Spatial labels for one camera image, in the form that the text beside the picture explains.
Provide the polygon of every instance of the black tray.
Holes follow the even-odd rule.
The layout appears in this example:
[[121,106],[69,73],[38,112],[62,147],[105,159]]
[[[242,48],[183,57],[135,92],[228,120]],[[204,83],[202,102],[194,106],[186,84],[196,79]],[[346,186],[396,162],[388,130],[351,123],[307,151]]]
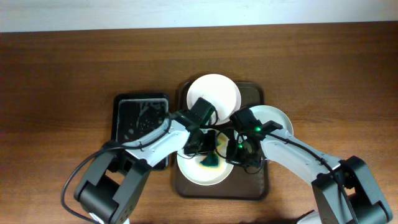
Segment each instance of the black tray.
[[[178,93],[178,108],[187,109],[187,92],[192,83],[186,83]],[[264,105],[264,92],[252,82],[235,82],[241,92],[241,107]],[[269,192],[268,165],[258,174],[247,174],[241,167],[235,166],[222,182],[202,186],[194,184],[184,177],[177,165],[176,154],[173,156],[172,173],[175,191],[184,198],[222,198],[239,200],[263,200]]]

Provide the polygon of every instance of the sponge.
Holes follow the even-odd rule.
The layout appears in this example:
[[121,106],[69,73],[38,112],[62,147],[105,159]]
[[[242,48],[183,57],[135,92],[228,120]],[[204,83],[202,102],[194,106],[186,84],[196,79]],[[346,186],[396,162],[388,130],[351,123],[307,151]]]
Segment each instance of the sponge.
[[202,164],[205,167],[215,168],[218,167],[218,165],[220,164],[220,159],[218,158],[216,152],[212,150],[208,152],[204,160],[200,161],[200,164]]

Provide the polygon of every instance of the wood grain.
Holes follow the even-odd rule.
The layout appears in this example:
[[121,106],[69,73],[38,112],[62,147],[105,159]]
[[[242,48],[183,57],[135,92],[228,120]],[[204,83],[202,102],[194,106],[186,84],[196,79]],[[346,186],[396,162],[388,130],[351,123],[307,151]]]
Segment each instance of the wood grain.
[[[180,83],[207,73],[260,84],[297,138],[364,159],[397,213],[397,31],[372,22],[0,34],[0,223],[84,223],[63,210],[60,191],[110,138],[113,98],[174,99]],[[269,168],[262,202],[183,199],[170,170],[153,172],[132,223],[265,222],[316,208],[309,186]],[[76,184],[67,203],[82,212]]]

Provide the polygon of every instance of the tray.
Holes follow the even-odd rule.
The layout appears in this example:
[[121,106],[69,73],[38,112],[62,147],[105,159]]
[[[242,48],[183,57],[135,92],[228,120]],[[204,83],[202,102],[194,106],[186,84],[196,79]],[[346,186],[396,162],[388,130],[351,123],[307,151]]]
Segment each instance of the tray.
[[[187,92],[192,83],[184,84],[178,92],[178,108],[187,109]],[[252,82],[235,82],[241,92],[243,106],[264,105],[262,88]],[[235,166],[222,182],[202,186],[190,182],[178,168],[176,154],[172,159],[173,186],[179,196],[184,198],[220,198],[237,200],[263,200],[269,192],[268,164],[258,174],[247,174],[241,167]]]

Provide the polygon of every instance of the wooden table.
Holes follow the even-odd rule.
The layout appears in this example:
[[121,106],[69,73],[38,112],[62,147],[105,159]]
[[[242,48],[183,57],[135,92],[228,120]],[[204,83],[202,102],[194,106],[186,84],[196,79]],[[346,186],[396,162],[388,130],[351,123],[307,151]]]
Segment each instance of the wooden table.
[[[0,223],[85,223],[70,172],[110,138],[113,98],[220,73],[260,84],[297,138],[371,168],[398,212],[398,22],[0,34]],[[262,202],[189,200],[151,173],[133,223],[297,218],[312,189],[276,163]],[[80,212],[72,192],[67,203]]]

